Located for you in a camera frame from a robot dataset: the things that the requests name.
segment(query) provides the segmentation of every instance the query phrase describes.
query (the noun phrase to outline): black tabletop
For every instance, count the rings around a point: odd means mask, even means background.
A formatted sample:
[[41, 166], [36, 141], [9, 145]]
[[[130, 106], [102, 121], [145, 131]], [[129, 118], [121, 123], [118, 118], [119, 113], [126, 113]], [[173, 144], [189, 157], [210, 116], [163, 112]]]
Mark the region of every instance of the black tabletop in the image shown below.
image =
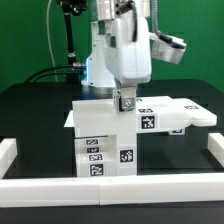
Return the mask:
[[[189, 98], [218, 116], [215, 127], [184, 136], [138, 135], [138, 175], [223, 172], [207, 150], [208, 133], [224, 135], [224, 94], [198, 80], [151, 81], [137, 95]], [[15, 137], [18, 156], [4, 179], [76, 176], [74, 129], [64, 128], [73, 100], [106, 99], [78, 84], [13, 85], [0, 95], [0, 139]], [[0, 223], [223, 223], [224, 202], [0, 209]]]

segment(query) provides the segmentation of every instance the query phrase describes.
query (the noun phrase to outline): black table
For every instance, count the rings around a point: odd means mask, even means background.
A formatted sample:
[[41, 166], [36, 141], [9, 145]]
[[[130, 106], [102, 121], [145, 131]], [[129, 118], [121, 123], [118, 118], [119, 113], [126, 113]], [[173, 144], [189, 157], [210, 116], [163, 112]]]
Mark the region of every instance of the black table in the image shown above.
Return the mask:
[[[151, 81], [138, 96], [189, 98], [217, 114], [215, 127], [189, 127], [185, 136], [138, 135], [138, 175], [223, 172], [207, 150], [208, 133], [224, 135], [224, 94], [203, 81]], [[76, 176], [74, 130], [63, 128], [72, 100], [111, 98], [77, 84], [29, 83], [0, 95], [0, 139], [16, 137], [18, 156], [4, 179]], [[0, 223], [223, 223], [224, 202], [119, 206], [5, 208]]]

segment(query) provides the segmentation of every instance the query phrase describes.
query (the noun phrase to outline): black cable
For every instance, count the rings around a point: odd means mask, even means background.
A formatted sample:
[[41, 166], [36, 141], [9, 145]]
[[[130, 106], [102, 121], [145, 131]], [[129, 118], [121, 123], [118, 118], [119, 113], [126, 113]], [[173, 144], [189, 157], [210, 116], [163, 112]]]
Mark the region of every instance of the black cable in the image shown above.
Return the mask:
[[138, 37], [138, 15], [135, 2], [131, 2], [131, 8], [133, 12], [133, 19], [134, 19], [134, 31], [132, 36], [132, 41], [136, 42]]
[[[57, 73], [57, 75], [72, 75], [72, 74], [74, 74], [74, 73], [72, 73], [72, 72], [58, 72]], [[47, 76], [55, 76], [55, 73], [48, 73], [48, 74], [40, 75], [39, 77], [37, 77], [36, 79], [34, 79], [33, 82], [36, 82], [39, 79], [44, 78], [44, 77], [47, 77]]]
[[63, 69], [63, 68], [72, 68], [72, 65], [59, 65], [59, 66], [55, 66], [55, 67], [50, 67], [50, 68], [45, 68], [42, 69], [38, 72], [35, 72], [33, 75], [31, 75], [29, 78], [27, 78], [24, 83], [28, 83], [30, 82], [33, 78], [37, 77], [40, 74], [43, 74], [45, 72], [49, 72], [49, 71], [56, 71], [58, 69]]
[[135, 2], [132, 0], [129, 0], [128, 2], [125, 2], [123, 5], [120, 7], [120, 12], [126, 13], [128, 11], [132, 10], [133, 12], [133, 23], [134, 23], [134, 31], [133, 31], [133, 36], [132, 36], [132, 41], [136, 42], [137, 41], [137, 36], [138, 36], [138, 15], [137, 15], [137, 9]]

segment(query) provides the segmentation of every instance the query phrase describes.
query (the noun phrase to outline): white block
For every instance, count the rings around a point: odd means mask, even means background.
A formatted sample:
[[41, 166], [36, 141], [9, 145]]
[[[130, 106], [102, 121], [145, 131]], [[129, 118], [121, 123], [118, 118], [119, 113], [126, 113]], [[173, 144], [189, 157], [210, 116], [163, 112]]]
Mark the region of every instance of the white block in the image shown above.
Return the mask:
[[75, 152], [116, 152], [116, 136], [75, 139]]
[[116, 153], [76, 154], [78, 177], [116, 176]]
[[224, 137], [220, 133], [208, 135], [208, 150], [224, 167]]
[[0, 179], [17, 155], [16, 139], [4, 139], [0, 144]]
[[99, 183], [85, 178], [0, 181], [0, 207], [99, 205]]

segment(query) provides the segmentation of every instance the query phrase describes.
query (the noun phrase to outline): qr code sticker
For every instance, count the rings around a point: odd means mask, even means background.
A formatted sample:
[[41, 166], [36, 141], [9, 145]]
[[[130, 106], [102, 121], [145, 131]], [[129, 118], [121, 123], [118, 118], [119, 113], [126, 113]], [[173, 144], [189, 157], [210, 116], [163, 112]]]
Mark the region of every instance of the qr code sticker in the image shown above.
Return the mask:
[[102, 154], [89, 155], [89, 161], [99, 161], [103, 160]]
[[188, 109], [188, 110], [197, 110], [197, 109], [199, 109], [198, 107], [196, 107], [196, 106], [184, 106], [186, 109]]
[[103, 176], [104, 167], [103, 164], [90, 165], [90, 176]]
[[86, 140], [86, 145], [98, 145], [99, 142], [98, 142], [98, 139], [87, 139]]
[[120, 162], [129, 163], [134, 161], [133, 150], [121, 150], [120, 151]]
[[142, 129], [155, 128], [155, 116], [142, 116]]
[[97, 153], [100, 152], [99, 147], [87, 147], [87, 153]]

